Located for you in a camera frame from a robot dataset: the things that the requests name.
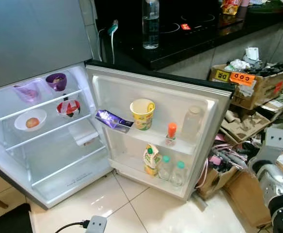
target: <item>purple bowl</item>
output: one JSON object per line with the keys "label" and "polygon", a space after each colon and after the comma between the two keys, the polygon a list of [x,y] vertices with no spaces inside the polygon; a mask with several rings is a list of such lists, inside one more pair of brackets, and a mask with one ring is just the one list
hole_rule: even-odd
{"label": "purple bowl", "polygon": [[63,73],[56,73],[56,74],[51,74],[48,77],[46,77],[46,82],[55,91],[64,91],[66,84],[67,84],[67,78],[66,78],[66,75]]}

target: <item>wall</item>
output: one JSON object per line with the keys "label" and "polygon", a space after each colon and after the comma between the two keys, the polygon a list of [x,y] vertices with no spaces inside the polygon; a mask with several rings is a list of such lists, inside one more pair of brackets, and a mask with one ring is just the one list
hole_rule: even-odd
{"label": "wall", "polygon": [[93,58],[98,60],[97,50],[97,30],[95,27],[95,19],[97,19],[94,0],[79,0],[82,11],[83,22],[87,30],[88,38],[93,52]]}
{"label": "wall", "polygon": [[283,61],[283,23],[220,45],[165,67],[159,72],[206,80],[211,66],[225,64],[236,58],[241,59],[246,47],[258,47],[262,61]]}

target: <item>black floor mat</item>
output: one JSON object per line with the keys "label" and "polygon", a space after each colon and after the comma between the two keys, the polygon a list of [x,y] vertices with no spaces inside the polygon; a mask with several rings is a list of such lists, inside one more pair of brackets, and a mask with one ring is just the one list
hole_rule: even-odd
{"label": "black floor mat", "polygon": [[0,233],[32,233],[30,210],[25,203],[0,216]]}

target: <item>plastic bottle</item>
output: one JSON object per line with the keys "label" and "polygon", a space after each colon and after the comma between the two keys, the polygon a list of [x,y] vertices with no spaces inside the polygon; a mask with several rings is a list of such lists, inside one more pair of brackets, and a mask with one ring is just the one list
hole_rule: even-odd
{"label": "plastic bottle", "polygon": [[182,161],[177,162],[171,175],[171,183],[173,186],[183,186],[185,182],[185,163]]}
{"label": "plastic bottle", "polygon": [[167,146],[173,146],[176,144],[176,130],[177,130],[176,123],[170,123],[168,130],[167,130],[166,139],[165,139],[165,144]]}
{"label": "plastic bottle", "polygon": [[159,46],[158,0],[142,0],[142,46],[148,50]]}
{"label": "plastic bottle", "polygon": [[182,126],[182,139],[188,142],[194,142],[197,132],[200,129],[201,109],[191,106],[186,113]]}
{"label": "plastic bottle", "polygon": [[164,155],[162,158],[162,162],[158,166],[159,169],[159,177],[163,180],[168,181],[170,178],[170,174],[172,171],[172,164],[170,162],[170,158],[167,155]]}

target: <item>green bottle cap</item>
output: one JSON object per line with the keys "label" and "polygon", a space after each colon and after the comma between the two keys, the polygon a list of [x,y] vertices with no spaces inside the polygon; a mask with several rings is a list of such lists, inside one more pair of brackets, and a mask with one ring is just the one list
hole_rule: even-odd
{"label": "green bottle cap", "polygon": [[169,161],[170,161],[169,156],[164,155],[164,156],[163,156],[163,162],[168,163]]}
{"label": "green bottle cap", "polygon": [[177,167],[180,168],[180,169],[184,169],[185,168],[185,163],[182,162],[182,161],[178,161],[177,162]]}

